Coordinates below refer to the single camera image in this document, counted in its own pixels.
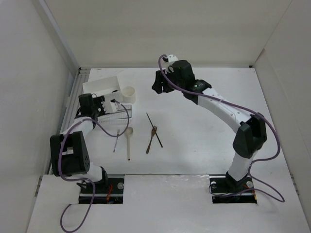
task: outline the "wooden fork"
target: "wooden fork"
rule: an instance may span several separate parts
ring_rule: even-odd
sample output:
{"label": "wooden fork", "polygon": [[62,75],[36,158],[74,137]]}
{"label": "wooden fork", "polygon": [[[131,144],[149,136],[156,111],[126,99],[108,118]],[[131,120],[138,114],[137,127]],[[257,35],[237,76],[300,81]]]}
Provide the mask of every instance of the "wooden fork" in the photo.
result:
{"label": "wooden fork", "polygon": [[152,142],[152,139],[153,139],[154,135],[156,134],[156,130],[157,130],[157,126],[154,126],[154,127],[152,128],[152,130],[151,130],[151,139],[150,139],[150,143],[149,143],[149,145],[148,145],[146,154],[149,153],[150,146],[151,146],[151,142]]}

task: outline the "white enclosure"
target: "white enclosure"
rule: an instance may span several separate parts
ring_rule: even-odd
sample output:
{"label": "white enclosure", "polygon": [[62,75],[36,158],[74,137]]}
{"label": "white enclosure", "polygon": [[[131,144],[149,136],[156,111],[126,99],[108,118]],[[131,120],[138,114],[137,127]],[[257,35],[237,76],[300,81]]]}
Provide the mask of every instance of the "white enclosure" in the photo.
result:
{"label": "white enclosure", "polygon": [[81,66],[252,65],[291,0],[46,0]]}

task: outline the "white box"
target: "white box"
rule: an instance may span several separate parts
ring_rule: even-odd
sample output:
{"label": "white box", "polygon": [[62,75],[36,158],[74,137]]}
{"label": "white box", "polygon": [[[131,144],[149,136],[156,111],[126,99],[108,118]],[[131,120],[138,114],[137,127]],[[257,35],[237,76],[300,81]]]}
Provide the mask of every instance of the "white box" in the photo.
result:
{"label": "white box", "polygon": [[95,81],[83,83],[83,93],[104,96],[106,100],[123,101],[121,89],[117,76],[103,78]]}

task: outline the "white wall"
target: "white wall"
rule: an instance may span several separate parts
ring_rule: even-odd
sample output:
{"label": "white wall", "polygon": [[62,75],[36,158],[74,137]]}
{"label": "white wall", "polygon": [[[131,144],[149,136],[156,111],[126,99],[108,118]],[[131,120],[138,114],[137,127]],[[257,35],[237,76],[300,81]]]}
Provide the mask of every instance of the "white wall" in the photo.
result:
{"label": "white wall", "polygon": [[252,65],[291,0],[46,0],[81,66]]}
{"label": "white wall", "polygon": [[255,64],[311,226],[311,1],[293,0]]}
{"label": "white wall", "polygon": [[0,232],[26,231],[68,76],[31,0],[0,0]]}

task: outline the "black mounting plate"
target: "black mounting plate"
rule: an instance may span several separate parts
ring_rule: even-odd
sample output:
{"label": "black mounting plate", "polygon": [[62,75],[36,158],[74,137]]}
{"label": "black mounting plate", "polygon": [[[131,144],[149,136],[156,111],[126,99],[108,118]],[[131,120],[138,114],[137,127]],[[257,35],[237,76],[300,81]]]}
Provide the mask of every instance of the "black mounting plate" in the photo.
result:
{"label": "black mounting plate", "polygon": [[238,194],[232,197],[225,197],[232,193],[238,193],[248,189],[246,183],[252,181],[252,178],[246,177],[241,185],[234,189],[227,185],[225,175],[210,175],[209,176],[209,191],[212,194],[212,201],[214,204],[218,203],[257,203],[256,193],[253,190],[246,191],[242,194]]}
{"label": "black mounting plate", "polygon": [[[118,184],[124,184],[123,177],[109,177],[108,184],[95,183],[95,198],[93,204],[108,204],[106,196],[109,193],[109,187],[112,185],[112,192],[109,198],[109,204],[123,203],[123,188],[118,188]],[[86,188],[81,188],[79,195],[79,204],[89,204],[93,195],[93,186],[87,185]]]}

